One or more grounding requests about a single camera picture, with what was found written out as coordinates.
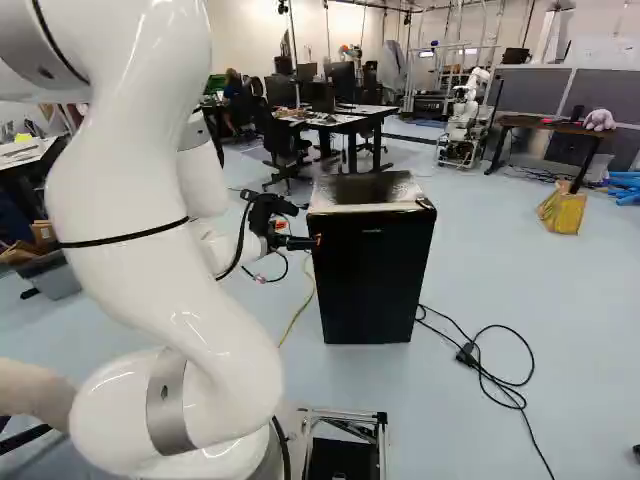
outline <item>woman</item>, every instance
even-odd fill
[[[240,78],[240,74],[236,72],[233,68],[227,68],[225,73],[225,87],[222,92],[223,96],[223,104],[228,106],[231,101],[242,93],[242,78]],[[234,136],[238,135],[233,123],[231,122],[231,114],[228,108],[222,112],[222,118],[224,119],[224,123],[227,125],[229,130],[233,133]]]

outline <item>desk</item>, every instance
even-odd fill
[[[26,174],[29,166],[39,162],[55,140],[48,138],[43,141],[44,153],[40,153],[42,149],[39,149],[38,145],[32,144],[25,144],[24,147],[16,144],[15,148],[11,149],[7,145],[1,146],[5,153],[0,153],[0,187],[30,223],[41,219],[42,213],[39,209],[40,200]]]
[[[529,115],[505,115],[504,117],[496,120],[496,123],[502,126],[502,130],[500,131],[500,139],[498,140],[498,145],[496,146],[496,151],[493,154],[493,159],[491,160],[491,166],[484,172],[485,175],[491,175],[496,170],[499,170],[504,166],[504,162],[500,161],[500,156],[502,155],[502,149],[504,148],[504,141],[507,138],[507,134],[511,131],[512,128],[532,128],[538,130],[552,130],[558,133],[567,133],[571,135],[584,135],[587,137],[591,137],[593,139],[593,144],[589,153],[587,154],[587,158],[582,164],[580,168],[580,173],[573,181],[571,185],[570,192],[575,194],[582,185],[582,180],[584,179],[587,170],[589,170],[589,166],[593,161],[594,155],[598,152],[598,148],[600,148],[600,144],[603,139],[609,138],[613,135],[612,130],[605,130],[603,132],[596,132],[594,130],[587,130],[586,128],[572,124],[572,123],[542,123],[542,118],[534,117]]]
[[[382,124],[384,119],[398,113],[399,107],[387,107],[384,105],[359,105],[341,103],[336,106],[336,113],[344,113],[366,117],[373,123],[373,169],[372,172],[380,172],[393,167],[393,163],[380,165],[382,149]]]
[[[366,117],[357,115],[333,114],[336,119],[335,123],[329,123],[319,118],[301,118],[301,117],[280,117],[278,120],[284,122],[301,122],[311,129],[317,130],[320,136],[320,156],[321,158],[329,158],[331,156],[331,132],[347,135],[349,138],[349,146],[347,149],[347,159],[349,162],[349,173],[358,173],[358,152],[356,151],[356,134],[364,127],[367,122]]]

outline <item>black plug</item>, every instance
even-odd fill
[[[478,361],[473,357],[474,343],[467,342],[456,355],[456,360],[460,363],[464,363],[469,368],[474,368],[478,365]]]

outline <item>blue floor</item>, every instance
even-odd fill
[[[427,138],[439,134],[393,119],[385,125],[393,133],[416,128]],[[338,148],[341,142],[334,139]],[[558,480],[637,479],[640,465],[629,452],[640,443],[640,209],[590,193],[580,235],[553,235],[534,213],[550,185],[434,167],[433,147],[385,142],[384,160],[414,171],[439,210],[423,302],[470,332],[503,323],[529,340],[537,364],[525,389],[527,412]],[[260,162],[264,155],[260,147],[228,149],[228,185],[259,188],[271,172]],[[361,169],[369,163],[363,154]],[[313,169],[320,172],[317,164]],[[307,201],[309,192],[308,185],[294,186],[294,200]],[[221,219],[225,228],[237,228],[241,208],[234,201]],[[304,216],[292,228],[304,235]],[[223,283],[274,341],[311,289],[302,272],[305,255],[289,258],[291,273],[279,284],[261,286],[242,273]],[[266,276],[281,272],[277,258],[252,268]],[[110,321],[82,294],[56,303],[37,297],[22,302],[18,295],[25,287],[15,276],[0,279],[3,356],[56,369],[80,383],[116,355],[153,343]],[[427,321],[456,334],[434,316]],[[546,478],[519,414],[485,399],[475,374],[454,362],[454,355],[419,327],[408,345],[327,347],[314,299],[282,348],[287,401],[387,411],[391,479]],[[501,333],[487,336],[483,362],[513,380],[528,368],[526,351]],[[31,422],[19,420],[12,430]],[[12,475],[20,480],[111,478],[89,468],[68,442],[38,453],[50,441],[0,457],[0,471],[22,465]]]

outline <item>black desk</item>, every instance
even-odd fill
[[[336,113],[365,117],[373,125],[373,169],[372,172],[381,172],[393,167],[393,163],[381,165],[382,149],[382,124],[384,119],[398,113],[399,107],[387,107],[383,105],[358,105],[339,104]]]
[[[13,161],[11,157],[0,156],[0,188],[4,190],[13,204],[18,207],[29,223],[44,218],[41,210],[42,202],[34,192],[33,185],[29,181],[29,174],[36,168],[37,164],[44,160],[53,163],[55,157],[66,146],[64,137],[59,139],[47,139],[44,142],[45,153],[34,153],[24,160]]]
[[[500,156],[502,154],[502,149],[504,148],[504,142],[507,138],[507,134],[513,128],[552,130],[558,133],[591,137],[591,149],[587,154],[587,158],[582,163],[580,173],[578,173],[578,176],[571,184],[571,189],[569,190],[569,193],[571,194],[576,194],[582,186],[582,180],[584,179],[587,170],[589,170],[591,162],[593,161],[593,157],[598,152],[598,148],[600,147],[600,143],[602,142],[602,140],[608,139],[614,135],[613,130],[596,132],[595,130],[587,130],[580,125],[575,125],[568,122],[543,123],[540,117],[535,117],[532,115],[505,115],[496,120],[496,123],[502,127],[502,130],[500,131],[500,138],[498,140],[498,145],[496,146],[496,151],[494,152],[493,159],[491,160],[491,166],[487,170],[485,170],[485,175],[491,175],[493,172],[499,170],[504,165],[504,162],[500,161]]]
[[[320,158],[331,157],[331,133],[347,135],[349,146],[347,159],[349,173],[358,173],[358,152],[356,150],[356,135],[369,121],[368,118],[357,115],[332,115],[336,122],[327,122],[319,118],[276,117],[280,121],[300,122],[305,128],[316,130],[320,136]]]

